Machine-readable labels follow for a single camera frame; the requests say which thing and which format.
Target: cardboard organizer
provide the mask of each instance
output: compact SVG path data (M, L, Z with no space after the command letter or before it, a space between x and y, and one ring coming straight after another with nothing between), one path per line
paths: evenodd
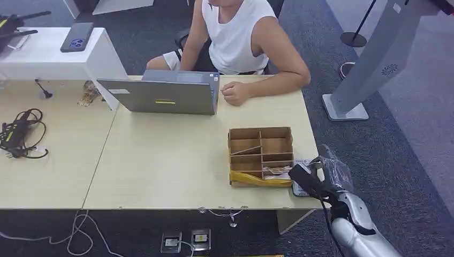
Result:
M289 179L267 179L269 169L293 167L289 127L233 128L229 131L230 185L291 186Z

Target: hand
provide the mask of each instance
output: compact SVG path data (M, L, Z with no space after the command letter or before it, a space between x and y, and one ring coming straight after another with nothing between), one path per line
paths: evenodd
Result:
M225 101L235 106L242 105L250 98L247 84L241 82L230 82L224 85L221 92Z

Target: speaker grille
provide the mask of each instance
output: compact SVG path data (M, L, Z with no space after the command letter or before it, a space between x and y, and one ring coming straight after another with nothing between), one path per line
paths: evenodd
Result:
M382 70L382 74L390 75L390 74L394 73L395 71L397 71L398 68L399 68L399 66L397 66L397 64L390 64Z

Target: robotic arm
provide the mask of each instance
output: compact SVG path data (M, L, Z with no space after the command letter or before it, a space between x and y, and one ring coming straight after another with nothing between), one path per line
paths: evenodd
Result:
M322 204L323 202L331 204L330 233L336 244L339 243L347 248L353 256L401 257L378 231L365 203L358 196L346 190L345 187L348 186L342 187L339 183L328 182L331 179L325 179L324 182L319 180L316 175L319 168L323 169L326 178L336 174L336 172L327 170L334 168L335 165L324 165L326 162L322 162L321 158L317 157L312 160L308 166L297 164L289 175L309 196L319 199Z

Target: laptop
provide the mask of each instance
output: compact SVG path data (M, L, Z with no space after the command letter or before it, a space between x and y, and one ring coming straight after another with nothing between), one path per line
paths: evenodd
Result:
M219 73L147 70L142 80L97 80L133 112L214 115Z

